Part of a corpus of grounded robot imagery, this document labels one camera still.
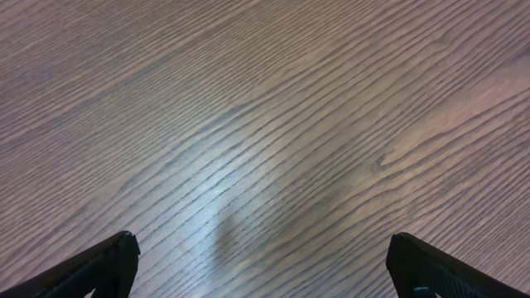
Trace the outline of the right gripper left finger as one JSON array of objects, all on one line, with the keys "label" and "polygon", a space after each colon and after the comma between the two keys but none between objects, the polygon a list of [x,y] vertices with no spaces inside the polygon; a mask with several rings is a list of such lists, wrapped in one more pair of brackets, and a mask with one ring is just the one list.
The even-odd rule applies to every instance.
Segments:
[{"label": "right gripper left finger", "polygon": [[3,291],[1,297],[128,298],[140,255],[136,236],[121,231]]}]

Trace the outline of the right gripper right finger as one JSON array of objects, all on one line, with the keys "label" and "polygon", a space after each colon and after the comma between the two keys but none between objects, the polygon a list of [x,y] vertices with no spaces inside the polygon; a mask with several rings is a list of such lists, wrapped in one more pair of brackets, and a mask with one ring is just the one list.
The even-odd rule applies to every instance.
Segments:
[{"label": "right gripper right finger", "polygon": [[392,236],[386,267],[400,298],[528,298],[410,233]]}]

